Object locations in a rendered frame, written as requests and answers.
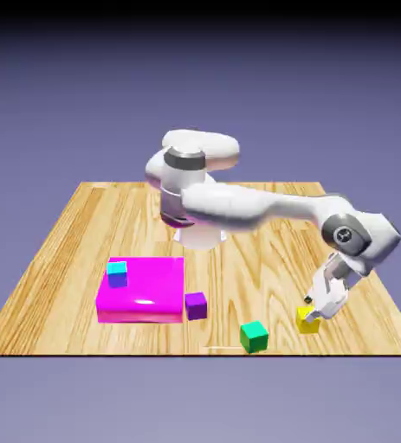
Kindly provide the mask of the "small yellow cube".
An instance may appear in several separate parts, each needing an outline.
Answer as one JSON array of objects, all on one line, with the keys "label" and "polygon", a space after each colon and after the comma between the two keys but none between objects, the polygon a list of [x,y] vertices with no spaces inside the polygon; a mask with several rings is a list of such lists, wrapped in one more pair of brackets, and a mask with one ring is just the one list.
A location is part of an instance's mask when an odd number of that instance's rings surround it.
[{"label": "small yellow cube", "polygon": [[305,320],[306,315],[313,310],[314,308],[311,305],[299,306],[297,308],[295,322],[300,333],[316,334],[319,331],[320,318],[318,320],[313,321],[312,323],[308,323]]}]

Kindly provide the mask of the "large magenta box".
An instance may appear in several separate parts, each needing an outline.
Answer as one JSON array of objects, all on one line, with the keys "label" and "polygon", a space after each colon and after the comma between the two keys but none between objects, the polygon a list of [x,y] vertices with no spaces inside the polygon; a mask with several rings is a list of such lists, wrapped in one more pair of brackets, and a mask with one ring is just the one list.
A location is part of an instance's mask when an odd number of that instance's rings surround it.
[{"label": "large magenta box", "polygon": [[111,287],[107,266],[95,299],[101,323],[163,323],[183,321],[184,258],[111,257],[125,260],[127,286]]}]

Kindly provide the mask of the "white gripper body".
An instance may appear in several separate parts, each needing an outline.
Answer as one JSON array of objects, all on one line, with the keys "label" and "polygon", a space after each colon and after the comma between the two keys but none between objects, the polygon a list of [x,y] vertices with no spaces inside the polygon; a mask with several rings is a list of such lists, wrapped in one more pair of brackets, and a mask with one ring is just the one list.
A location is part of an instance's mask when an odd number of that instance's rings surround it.
[{"label": "white gripper body", "polygon": [[332,318],[346,303],[348,289],[343,279],[336,279],[325,266],[315,273],[308,296],[313,298],[314,311],[324,319]]}]

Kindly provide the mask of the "small cyan cube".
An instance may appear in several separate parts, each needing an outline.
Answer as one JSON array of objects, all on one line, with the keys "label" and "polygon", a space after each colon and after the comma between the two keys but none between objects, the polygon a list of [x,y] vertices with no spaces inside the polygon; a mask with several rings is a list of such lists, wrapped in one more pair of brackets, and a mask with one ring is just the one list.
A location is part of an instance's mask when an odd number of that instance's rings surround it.
[{"label": "small cyan cube", "polygon": [[107,263],[107,281],[114,288],[127,286],[127,263],[125,260]]}]

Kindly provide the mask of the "small green cube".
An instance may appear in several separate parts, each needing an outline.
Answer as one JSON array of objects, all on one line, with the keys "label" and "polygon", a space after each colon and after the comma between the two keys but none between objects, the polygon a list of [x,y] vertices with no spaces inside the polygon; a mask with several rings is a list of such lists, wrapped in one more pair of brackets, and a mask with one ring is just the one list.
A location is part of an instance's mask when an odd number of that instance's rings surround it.
[{"label": "small green cube", "polygon": [[266,350],[268,336],[268,331],[258,320],[242,324],[240,327],[240,343],[248,354]]}]

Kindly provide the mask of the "small purple cube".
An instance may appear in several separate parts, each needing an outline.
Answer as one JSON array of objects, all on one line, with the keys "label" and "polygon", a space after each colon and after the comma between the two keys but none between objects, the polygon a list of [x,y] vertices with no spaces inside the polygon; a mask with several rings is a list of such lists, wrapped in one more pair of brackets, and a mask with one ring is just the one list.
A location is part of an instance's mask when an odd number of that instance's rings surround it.
[{"label": "small purple cube", "polygon": [[203,292],[186,293],[184,303],[186,315],[190,321],[207,318],[207,299]]}]

